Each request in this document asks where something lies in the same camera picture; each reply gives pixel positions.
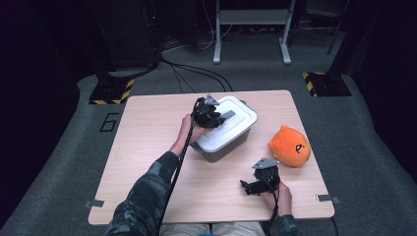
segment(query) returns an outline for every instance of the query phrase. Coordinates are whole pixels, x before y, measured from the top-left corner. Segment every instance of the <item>wooden tabletop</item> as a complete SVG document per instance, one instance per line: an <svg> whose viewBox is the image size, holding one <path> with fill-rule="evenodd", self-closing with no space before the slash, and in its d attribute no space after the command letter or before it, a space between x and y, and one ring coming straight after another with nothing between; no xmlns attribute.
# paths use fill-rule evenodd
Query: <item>wooden tabletop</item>
<svg viewBox="0 0 417 236"><path fill-rule="evenodd" d="M89 223L107 224L117 205L150 165L175 141L181 120L192 112L197 98L206 93L132 96L128 99L101 182L95 196L104 201L93 206ZM280 126L305 133L292 96L287 90L214 92L220 99L232 95L246 101L258 115L245 143L215 163L188 148L164 223L269 220L271 210L260 196L245 193L240 180L255 182L252 166L261 158L274 159L267 143ZM334 215L331 202L319 202L316 194L328 193L314 147L310 159L299 168L278 165L279 176L291 190L295 218L327 218Z"/></svg>

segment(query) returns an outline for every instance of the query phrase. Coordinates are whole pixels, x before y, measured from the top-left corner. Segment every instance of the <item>camouflage sleeve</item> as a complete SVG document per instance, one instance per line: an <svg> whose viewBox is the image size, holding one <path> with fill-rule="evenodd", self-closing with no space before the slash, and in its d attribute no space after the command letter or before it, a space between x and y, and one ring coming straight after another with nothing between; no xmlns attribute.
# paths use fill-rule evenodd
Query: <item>camouflage sleeve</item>
<svg viewBox="0 0 417 236"><path fill-rule="evenodd" d="M282 215L277 218L275 224L270 228L269 233L271 236L302 236L292 214Z"/></svg>
<svg viewBox="0 0 417 236"><path fill-rule="evenodd" d="M155 161L117 206L105 235L155 235L178 162L171 151Z"/></svg>

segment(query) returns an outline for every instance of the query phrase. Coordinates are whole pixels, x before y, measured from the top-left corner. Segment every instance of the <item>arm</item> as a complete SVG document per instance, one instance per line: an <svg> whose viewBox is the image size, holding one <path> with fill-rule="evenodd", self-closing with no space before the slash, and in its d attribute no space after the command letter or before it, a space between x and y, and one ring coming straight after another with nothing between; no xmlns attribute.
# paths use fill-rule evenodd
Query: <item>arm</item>
<svg viewBox="0 0 417 236"><path fill-rule="evenodd" d="M289 188L280 182L278 190L275 192L278 196L278 217L274 220L274 223L269 230L269 234L279 236L302 235L301 231L295 224L295 219L292 215L292 195ZM271 209L275 207L275 199L272 193L264 192L261 193L261 196L264 197Z"/></svg>
<svg viewBox="0 0 417 236"><path fill-rule="evenodd" d="M171 178L179 163L191 126L191 116L183 118L177 140L163 156L156 160L148 172L133 186L126 200L114 211L105 235L154 235L171 187ZM205 131L194 127L190 144Z"/></svg>

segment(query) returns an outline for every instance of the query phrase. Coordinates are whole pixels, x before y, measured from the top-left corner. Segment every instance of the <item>beige pants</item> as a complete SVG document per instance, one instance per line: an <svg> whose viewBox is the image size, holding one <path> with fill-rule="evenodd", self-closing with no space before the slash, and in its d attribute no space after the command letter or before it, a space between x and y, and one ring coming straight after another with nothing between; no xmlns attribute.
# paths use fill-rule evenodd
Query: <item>beige pants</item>
<svg viewBox="0 0 417 236"><path fill-rule="evenodd" d="M214 223L209 230L208 224L163 224L160 236L198 236L201 234L215 236L265 236L259 222Z"/></svg>

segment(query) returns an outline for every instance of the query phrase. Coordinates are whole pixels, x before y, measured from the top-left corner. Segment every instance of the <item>container lid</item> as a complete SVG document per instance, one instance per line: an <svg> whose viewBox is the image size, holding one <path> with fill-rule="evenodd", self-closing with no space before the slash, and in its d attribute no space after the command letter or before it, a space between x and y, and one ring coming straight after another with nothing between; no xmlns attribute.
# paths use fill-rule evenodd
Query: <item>container lid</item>
<svg viewBox="0 0 417 236"><path fill-rule="evenodd" d="M257 121L257 113L235 96L225 96L217 101L215 111L224 114L233 111L234 116L210 132L203 134L196 143L205 152L216 152L241 136Z"/></svg>

